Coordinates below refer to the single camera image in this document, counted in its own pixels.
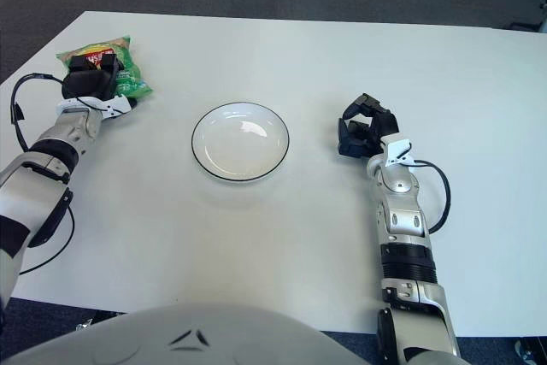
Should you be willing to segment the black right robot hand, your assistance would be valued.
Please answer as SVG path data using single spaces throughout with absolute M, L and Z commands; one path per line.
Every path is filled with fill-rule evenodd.
M 338 119 L 338 153 L 370 158 L 383 152 L 381 139 L 399 128 L 395 115 L 366 93 L 361 94 Z

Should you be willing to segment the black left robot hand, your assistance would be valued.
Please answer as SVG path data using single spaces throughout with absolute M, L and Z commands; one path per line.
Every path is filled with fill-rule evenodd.
M 132 111 L 137 100 L 116 92 L 116 77 L 123 68 L 116 54 L 103 55 L 98 66 L 86 56 L 73 56 L 62 81 L 63 100 L 57 113 L 90 110 L 103 118 L 115 118 Z

